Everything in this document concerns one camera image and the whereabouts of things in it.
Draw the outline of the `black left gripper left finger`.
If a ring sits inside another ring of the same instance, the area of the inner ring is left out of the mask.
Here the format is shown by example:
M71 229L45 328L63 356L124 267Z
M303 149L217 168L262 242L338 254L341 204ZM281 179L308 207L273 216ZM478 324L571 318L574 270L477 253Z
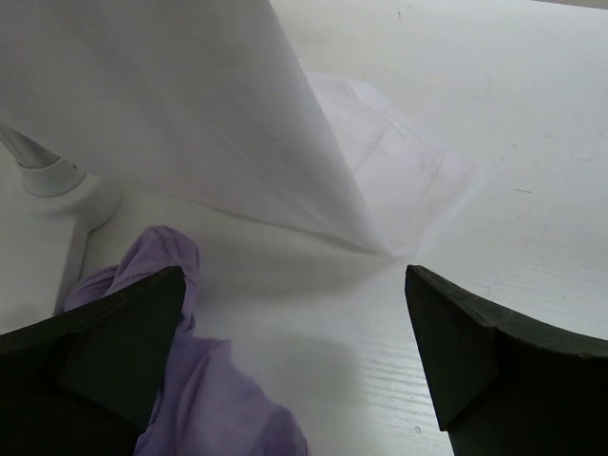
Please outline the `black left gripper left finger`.
M1 337L4 455L131 455L147 429L181 321L167 267Z

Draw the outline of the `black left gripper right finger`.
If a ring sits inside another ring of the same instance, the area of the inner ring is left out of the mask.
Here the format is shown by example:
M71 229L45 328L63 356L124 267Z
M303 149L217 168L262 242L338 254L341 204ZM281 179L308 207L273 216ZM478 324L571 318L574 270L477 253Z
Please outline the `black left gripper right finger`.
M405 295L441 431L456 455L604 455L607 343L410 265Z

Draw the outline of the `purple t shirt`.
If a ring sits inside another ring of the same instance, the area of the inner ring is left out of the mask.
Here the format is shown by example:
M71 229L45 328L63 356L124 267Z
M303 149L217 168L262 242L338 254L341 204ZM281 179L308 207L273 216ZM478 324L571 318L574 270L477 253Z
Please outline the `purple t shirt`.
M232 362L227 340L194 334L200 303L200 250L185 234L146 228L122 260L82 280L60 313L111 295L167 266L179 266L186 292L165 376L137 455L306 455L293 414L271 401Z

